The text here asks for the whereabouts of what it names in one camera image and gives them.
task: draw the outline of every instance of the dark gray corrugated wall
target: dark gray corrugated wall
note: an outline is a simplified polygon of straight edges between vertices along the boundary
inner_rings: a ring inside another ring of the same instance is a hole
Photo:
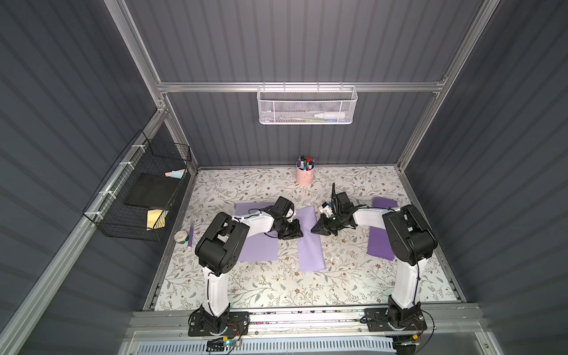
[[[3,329],[156,108],[102,0],[0,1],[0,53]],[[96,234],[22,353],[111,353],[163,247]]]
[[[480,0],[128,0],[162,81],[434,81]]]
[[[398,162],[430,93],[361,93],[348,125],[273,126],[258,122],[252,93],[168,94],[199,166]]]
[[[503,0],[408,177],[508,354],[566,352],[568,2]]]
[[[440,80],[480,3],[127,1],[173,82]],[[170,94],[200,166],[396,163],[430,96],[360,93],[351,125],[275,127],[253,94]]]

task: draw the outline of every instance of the wire mesh basket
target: wire mesh basket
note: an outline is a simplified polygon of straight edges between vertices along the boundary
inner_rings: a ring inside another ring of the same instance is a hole
[[[262,124],[350,124],[357,103],[355,87],[257,91],[258,120]]]
[[[189,147],[184,144],[146,140],[129,162],[123,164],[115,182],[104,192],[96,211],[85,207],[83,214],[108,237],[159,241],[168,238],[190,180]],[[148,228],[148,207],[124,204],[131,189],[142,174],[164,176],[165,173],[182,170],[176,189],[163,208],[152,228]],[[95,193],[87,206],[101,193]]]

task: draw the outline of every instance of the white wire basket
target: white wire basket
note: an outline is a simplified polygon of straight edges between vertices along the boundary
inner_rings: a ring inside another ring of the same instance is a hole
[[[262,124],[350,124],[357,103],[354,86],[259,86]]]

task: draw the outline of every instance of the vent grille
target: vent grille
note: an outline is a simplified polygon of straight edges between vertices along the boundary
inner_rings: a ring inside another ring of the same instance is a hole
[[[138,354],[146,355],[202,355],[210,354],[206,349],[207,340],[180,341],[143,341]],[[229,348],[214,354],[227,354]],[[377,336],[345,336],[345,337],[310,337],[310,338],[274,338],[244,339],[241,346],[231,354],[266,354],[288,352],[339,352],[339,351],[372,351],[377,354],[395,353],[392,339]]]

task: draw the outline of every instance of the pink pen holder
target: pink pen holder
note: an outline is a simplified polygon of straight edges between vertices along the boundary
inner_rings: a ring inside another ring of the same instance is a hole
[[[301,186],[309,186],[314,182],[314,170],[302,170],[296,167],[296,181]]]

